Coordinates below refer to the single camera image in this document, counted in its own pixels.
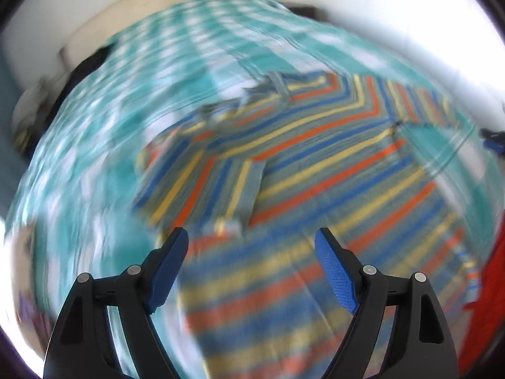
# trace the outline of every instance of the garment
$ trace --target garment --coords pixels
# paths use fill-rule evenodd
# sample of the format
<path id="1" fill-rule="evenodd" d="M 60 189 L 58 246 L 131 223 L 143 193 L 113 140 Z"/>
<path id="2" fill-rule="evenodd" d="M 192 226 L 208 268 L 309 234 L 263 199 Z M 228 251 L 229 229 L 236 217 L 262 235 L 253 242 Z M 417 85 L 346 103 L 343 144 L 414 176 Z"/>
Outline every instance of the garment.
<path id="1" fill-rule="evenodd" d="M 323 226 L 383 273 L 425 271 L 448 311 L 478 290 L 463 225 L 398 134 L 399 123 L 459 124 L 441 97 L 426 93 L 370 75 L 272 73 L 243 98 L 176 127 L 135 207 L 166 232 L 189 228 L 179 302 L 210 377 L 321 377 L 350 320 L 314 254 Z M 219 159 L 221 172 L 231 159 L 264 163 L 240 233 L 194 226 L 222 217 L 206 214 L 213 200 L 199 187 L 208 161 Z M 220 191 L 218 180 L 210 183 Z M 173 209 L 160 211 L 168 197 Z M 388 338 L 382 330 L 372 365 Z"/>

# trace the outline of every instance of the blue gripper pad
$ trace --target blue gripper pad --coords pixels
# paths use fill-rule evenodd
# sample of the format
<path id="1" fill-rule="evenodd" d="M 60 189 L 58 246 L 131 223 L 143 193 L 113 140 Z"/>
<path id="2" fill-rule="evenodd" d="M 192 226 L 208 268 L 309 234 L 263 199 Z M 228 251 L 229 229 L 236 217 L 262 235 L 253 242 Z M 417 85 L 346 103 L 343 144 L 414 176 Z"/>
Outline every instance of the blue gripper pad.
<path id="1" fill-rule="evenodd" d="M 188 234 L 185 230 L 182 230 L 152 277 L 150 292 L 147 301 L 144 303 L 150 315 L 167 300 L 167 296 L 175 282 L 175 277 L 186 257 L 188 245 Z"/>
<path id="2" fill-rule="evenodd" d="M 321 230 L 316 232 L 314 246 L 317 259 L 330 281 L 330 285 L 337 296 L 340 306 L 354 315 L 359 305 L 354 296 L 354 282 L 339 261 L 337 255 L 333 252 L 330 243 Z"/>

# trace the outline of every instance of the white wall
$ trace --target white wall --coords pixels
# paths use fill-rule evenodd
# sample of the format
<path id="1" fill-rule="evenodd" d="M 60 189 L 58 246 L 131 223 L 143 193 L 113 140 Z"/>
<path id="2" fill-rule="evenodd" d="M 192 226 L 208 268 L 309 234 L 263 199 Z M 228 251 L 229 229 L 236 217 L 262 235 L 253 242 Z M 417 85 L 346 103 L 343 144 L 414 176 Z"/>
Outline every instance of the white wall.
<path id="1" fill-rule="evenodd" d="M 481 126 L 505 130 L 505 46 L 475 0 L 281 0 L 316 4 L 329 20 L 423 68 Z"/>
<path id="2" fill-rule="evenodd" d="M 20 86 L 63 72 L 57 53 L 79 26 L 118 0 L 25 0 L 1 43 Z"/>

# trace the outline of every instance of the mattress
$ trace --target mattress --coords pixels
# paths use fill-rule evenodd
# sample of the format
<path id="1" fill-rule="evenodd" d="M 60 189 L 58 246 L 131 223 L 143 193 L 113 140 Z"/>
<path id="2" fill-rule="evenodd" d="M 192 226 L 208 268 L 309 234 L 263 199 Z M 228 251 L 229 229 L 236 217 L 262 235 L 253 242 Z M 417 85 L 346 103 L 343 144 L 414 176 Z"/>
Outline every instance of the mattress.
<path id="1" fill-rule="evenodd" d="M 72 91 L 41 140 L 7 221 L 10 233 L 36 222 L 33 289 L 37 306 L 52 319 L 79 273 L 90 272 L 95 278 L 118 274 L 142 262 L 156 246 L 160 229 L 133 208 L 144 178 L 138 156 L 163 130 L 204 105 L 244 98 L 271 72 L 369 75 L 440 92 L 391 53 L 345 30 L 295 16 L 269 0 L 176 4 L 128 27 L 110 43 L 114 49 L 103 66 Z M 468 236 L 464 252 L 445 255 L 431 270 L 443 275 L 437 294 L 453 328 L 460 326 L 466 303 L 478 296 L 479 271 L 491 253 L 503 210 L 496 162 L 481 146 L 474 125 L 456 114 L 457 129 L 402 127 L 416 163 L 437 184 L 444 206 L 454 211 Z M 423 243 L 418 247 L 421 256 L 429 251 Z M 408 256 L 394 251 L 388 255 L 400 268 L 405 261 L 402 269 L 410 270 Z M 473 270 L 471 276 L 466 268 Z M 254 353 L 259 344 L 246 340 L 236 344 L 244 355 L 252 355 L 244 366 L 228 366 L 223 351 L 223 370 L 209 370 L 207 350 L 187 328 L 179 293 L 171 292 L 153 322 L 181 376 L 254 377 L 262 365 L 310 359 L 310 352 L 295 346 L 296 335 L 283 336 L 272 329 L 263 342 L 276 344 L 289 337 L 294 342 L 288 340 L 279 345 L 281 351 L 264 354 Z M 338 315 L 339 323 L 348 320 L 345 313 Z M 117 312 L 112 309 L 110 317 L 123 370 L 135 375 Z M 310 323 L 328 317 L 321 310 Z M 379 348 L 375 366 L 380 364 Z M 294 372 L 281 363 L 274 376 L 320 377 L 325 363 Z"/>

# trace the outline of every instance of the metal pin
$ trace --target metal pin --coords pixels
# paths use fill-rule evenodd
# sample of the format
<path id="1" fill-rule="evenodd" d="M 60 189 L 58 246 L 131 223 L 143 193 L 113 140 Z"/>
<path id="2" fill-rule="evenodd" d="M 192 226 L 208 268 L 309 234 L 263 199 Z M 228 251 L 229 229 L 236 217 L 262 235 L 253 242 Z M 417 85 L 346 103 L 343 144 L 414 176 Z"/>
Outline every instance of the metal pin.
<path id="1" fill-rule="evenodd" d="M 365 265 L 363 267 L 363 272 L 367 275 L 375 275 L 377 273 L 377 269 L 373 265 Z"/>
<path id="2" fill-rule="evenodd" d="M 426 282 L 426 275 L 422 272 L 416 272 L 413 277 L 419 282 Z"/>
<path id="3" fill-rule="evenodd" d="M 132 265 L 126 271 L 130 275 L 137 275 L 138 273 L 140 273 L 140 270 L 141 270 L 140 266 L 138 266 L 138 265 Z"/>
<path id="4" fill-rule="evenodd" d="M 77 282 L 84 283 L 88 282 L 89 280 L 89 273 L 83 272 L 77 277 Z"/>

